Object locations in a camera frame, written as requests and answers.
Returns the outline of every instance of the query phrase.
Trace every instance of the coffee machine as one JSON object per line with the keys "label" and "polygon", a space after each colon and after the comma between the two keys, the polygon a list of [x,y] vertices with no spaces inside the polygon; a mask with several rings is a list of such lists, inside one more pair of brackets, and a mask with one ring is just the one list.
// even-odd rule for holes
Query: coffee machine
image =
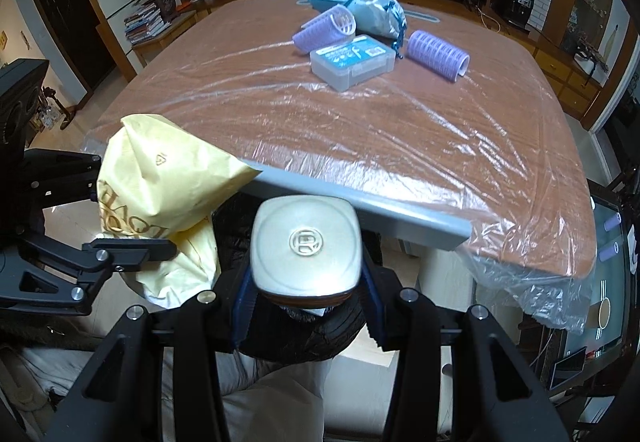
{"label": "coffee machine", "polygon": [[534,0],[491,0],[494,11],[509,24],[525,28],[533,10]]}

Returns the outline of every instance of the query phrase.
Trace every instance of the blue label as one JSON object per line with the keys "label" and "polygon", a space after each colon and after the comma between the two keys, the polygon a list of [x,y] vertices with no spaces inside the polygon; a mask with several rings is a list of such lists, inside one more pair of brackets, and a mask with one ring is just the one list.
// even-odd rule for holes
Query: blue label
{"label": "blue label", "polygon": [[335,68],[349,68],[364,60],[386,53],[393,53],[393,51],[369,36],[359,36],[351,43],[327,46],[313,53],[318,54]]}

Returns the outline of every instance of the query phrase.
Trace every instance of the stack of books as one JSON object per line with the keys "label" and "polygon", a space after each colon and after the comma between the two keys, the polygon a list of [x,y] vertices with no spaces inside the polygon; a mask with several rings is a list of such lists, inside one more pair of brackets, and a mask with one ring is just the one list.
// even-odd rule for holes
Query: stack of books
{"label": "stack of books", "polygon": [[165,30],[170,23],[165,23],[160,11],[153,3],[142,5],[137,12],[124,19],[127,40],[131,44],[142,43],[153,39]]}

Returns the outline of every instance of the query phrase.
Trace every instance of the gray metal bar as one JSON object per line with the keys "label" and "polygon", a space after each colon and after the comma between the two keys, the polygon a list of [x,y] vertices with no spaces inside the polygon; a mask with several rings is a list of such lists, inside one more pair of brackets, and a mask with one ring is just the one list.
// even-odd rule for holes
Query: gray metal bar
{"label": "gray metal bar", "polygon": [[342,198],[354,206],[363,229],[425,247],[454,250],[471,236],[471,223],[463,218],[257,162],[243,161],[261,171],[252,182],[241,189],[242,192],[256,197],[266,199],[303,194]]}

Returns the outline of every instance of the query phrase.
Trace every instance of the bottle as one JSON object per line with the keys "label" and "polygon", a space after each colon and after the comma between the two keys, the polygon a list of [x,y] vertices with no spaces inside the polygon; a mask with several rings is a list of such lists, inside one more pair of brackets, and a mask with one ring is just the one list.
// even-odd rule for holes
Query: bottle
{"label": "bottle", "polygon": [[616,25],[615,30],[613,30],[613,32],[609,36],[609,39],[607,40],[607,44],[604,45],[604,53],[602,54],[602,57],[604,58],[604,62],[607,62],[609,60],[609,55],[611,54],[611,49],[613,48],[613,41],[616,40],[617,33],[618,33],[618,25]]}

